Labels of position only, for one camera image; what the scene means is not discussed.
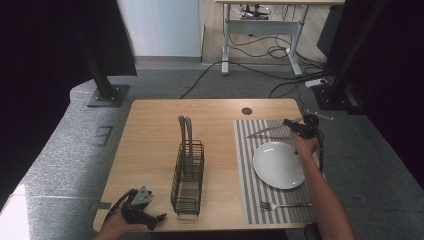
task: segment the metal utensil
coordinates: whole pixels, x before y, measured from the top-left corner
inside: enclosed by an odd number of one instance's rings
[[[302,118],[300,117],[300,118],[296,118],[296,119],[291,120],[291,121],[292,122],[299,122],[301,120],[302,120]],[[278,124],[278,125],[275,125],[275,126],[272,126],[272,127],[267,127],[267,128],[264,128],[262,130],[255,132],[255,133],[250,134],[249,136],[247,136],[247,138],[251,138],[251,137],[254,137],[254,136],[259,135],[261,133],[268,132],[270,130],[277,129],[277,128],[284,127],[284,126],[285,126],[284,124]]]
[[[187,164],[191,174],[191,177],[194,178],[194,167],[193,167],[193,136],[192,136],[192,127],[190,117],[185,117],[185,122],[187,125],[188,133],[188,157]]]
[[[185,125],[186,125],[186,121],[184,116],[178,116],[178,121],[180,122],[180,127],[181,127],[181,152],[180,152],[180,161],[181,164],[184,166],[183,167],[183,173],[184,175],[187,174],[187,153],[186,153],[186,139],[185,139]]]
[[[269,203],[269,202],[261,202],[259,205],[261,208],[271,211],[275,210],[279,207],[312,207],[312,204],[310,203],[293,203],[293,204],[275,204],[275,203]]]
[[[309,113],[309,114],[313,114],[315,116],[318,116],[318,117],[322,117],[322,118],[328,119],[328,120],[334,120],[334,117],[327,117],[327,116],[324,116],[322,114],[319,114],[318,112],[312,112],[309,109],[306,109],[306,112]]]

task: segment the human hand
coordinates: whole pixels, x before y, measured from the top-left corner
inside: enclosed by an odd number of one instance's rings
[[[129,232],[143,231],[147,229],[144,224],[129,224],[122,216],[121,209],[124,205],[124,200],[119,204],[108,220],[103,224],[100,231],[94,237],[95,240],[115,240]]]
[[[317,138],[302,138],[299,134],[290,129],[290,135],[296,142],[296,150],[299,155],[304,157],[311,157],[312,154],[318,149],[318,139]]]

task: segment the black stand base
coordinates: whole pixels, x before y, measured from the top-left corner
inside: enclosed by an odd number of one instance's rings
[[[363,115],[362,110],[362,92],[353,85],[348,85],[342,99],[330,99],[331,87],[315,86],[312,87],[318,106],[322,110],[342,110],[352,115]]]
[[[129,85],[112,85],[113,94],[111,98],[101,97],[98,89],[96,89],[87,107],[120,107],[129,88]]]

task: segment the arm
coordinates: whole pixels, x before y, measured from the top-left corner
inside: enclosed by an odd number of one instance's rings
[[[100,231],[94,236],[94,240],[116,240],[128,232],[143,231],[147,229],[144,224],[128,224],[122,217],[121,208],[124,201],[115,209],[112,216],[103,224]]]
[[[299,161],[303,168],[321,238],[355,239],[342,203],[322,176],[312,157],[318,148],[317,139],[303,139],[292,130],[290,133],[296,141]]]

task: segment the desk leg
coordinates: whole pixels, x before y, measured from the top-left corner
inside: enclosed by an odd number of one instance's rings
[[[296,34],[293,35],[293,41],[291,43],[290,48],[286,49],[287,55],[289,57],[290,63],[292,65],[293,71],[298,75],[302,75],[302,70],[300,70],[299,64],[297,62],[297,56],[296,56],[296,48],[297,44],[299,43],[300,35],[302,34],[303,25],[305,25],[305,19],[306,15],[308,14],[309,5],[305,5],[305,9],[303,10],[302,16],[299,20],[299,25],[296,30]]]
[[[224,48],[222,51],[222,75],[228,74],[228,39],[230,37],[230,11],[231,4],[225,4],[225,18],[224,18]]]

